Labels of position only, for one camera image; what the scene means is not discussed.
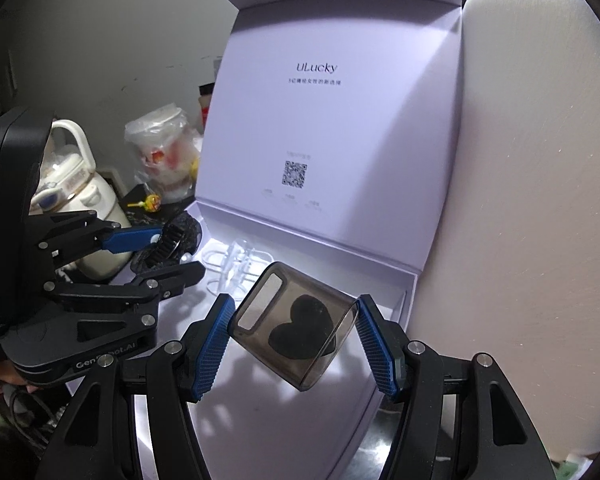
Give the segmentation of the black white checkered bow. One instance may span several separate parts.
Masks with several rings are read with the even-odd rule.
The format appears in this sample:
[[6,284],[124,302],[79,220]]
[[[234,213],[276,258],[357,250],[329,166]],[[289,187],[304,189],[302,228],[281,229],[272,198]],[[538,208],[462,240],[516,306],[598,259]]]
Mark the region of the black white checkered bow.
[[130,268],[134,274],[174,266],[185,255],[196,254],[202,241],[202,227],[198,220],[183,211],[163,226],[159,239],[135,254]]

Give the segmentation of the white cartoon kettle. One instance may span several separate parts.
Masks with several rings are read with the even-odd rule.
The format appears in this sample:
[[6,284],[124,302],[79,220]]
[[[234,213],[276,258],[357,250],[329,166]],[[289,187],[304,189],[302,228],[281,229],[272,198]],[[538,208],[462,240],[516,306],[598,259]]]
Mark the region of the white cartoon kettle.
[[114,188],[96,171],[96,162],[81,126],[69,119],[56,119],[50,132],[59,132],[65,143],[59,145],[53,138],[46,142],[30,214],[92,210],[100,220],[127,228],[130,222]]

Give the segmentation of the lavender gift box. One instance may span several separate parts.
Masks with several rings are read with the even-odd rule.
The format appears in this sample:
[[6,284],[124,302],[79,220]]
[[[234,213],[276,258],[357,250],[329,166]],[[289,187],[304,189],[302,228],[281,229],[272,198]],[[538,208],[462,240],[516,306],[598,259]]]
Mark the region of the lavender gift box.
[[[404,327],[452,172],[462,0],[228,1],[189,209],[207,247],[249,240]],[[336,479],[379,398],[352,327],[306,392],[232,340],[190,412],[211,479]]]

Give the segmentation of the yellow lollipop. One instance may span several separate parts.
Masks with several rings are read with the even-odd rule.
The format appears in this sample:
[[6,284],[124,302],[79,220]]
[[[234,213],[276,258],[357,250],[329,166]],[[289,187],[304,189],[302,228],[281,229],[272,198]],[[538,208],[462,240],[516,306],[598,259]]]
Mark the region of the yellow lollipop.
[[149,194],[143,200],[134,203],[128,203],[126,205],[128,208],[140,208],[143,211],[157,212],[161,208],[161,197],[157,194]]

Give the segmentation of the white round cushion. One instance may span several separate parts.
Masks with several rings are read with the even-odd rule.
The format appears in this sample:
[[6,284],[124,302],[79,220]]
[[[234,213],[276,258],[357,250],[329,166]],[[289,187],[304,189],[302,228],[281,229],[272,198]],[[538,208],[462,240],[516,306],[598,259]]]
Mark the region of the white round cushion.
[[467,0],[462,125],[408,332],[489,352],[548,454],[600,450],[600,21]]

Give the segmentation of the smoky transparent heart case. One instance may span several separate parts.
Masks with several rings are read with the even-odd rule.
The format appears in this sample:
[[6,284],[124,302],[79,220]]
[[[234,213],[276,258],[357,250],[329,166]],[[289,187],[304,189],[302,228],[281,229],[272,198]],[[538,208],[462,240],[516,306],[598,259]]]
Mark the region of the smoky transparent heart case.
[[228,331],[273,373],[306,391],[335,359],[357,316],[354,298],[275,261],[242,300]]

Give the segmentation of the clear plastic hair clip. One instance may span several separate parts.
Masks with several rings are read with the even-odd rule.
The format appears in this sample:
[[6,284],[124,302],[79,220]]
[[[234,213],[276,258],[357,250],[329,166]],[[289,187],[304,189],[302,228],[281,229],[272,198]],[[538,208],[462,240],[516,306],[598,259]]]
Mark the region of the clear plastic hair clip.
[[229,294],[239,304],[274,258],[248,240],[234,240],[224,250],[207,249],[200,261],[213,274],[207,280],[207,292]]

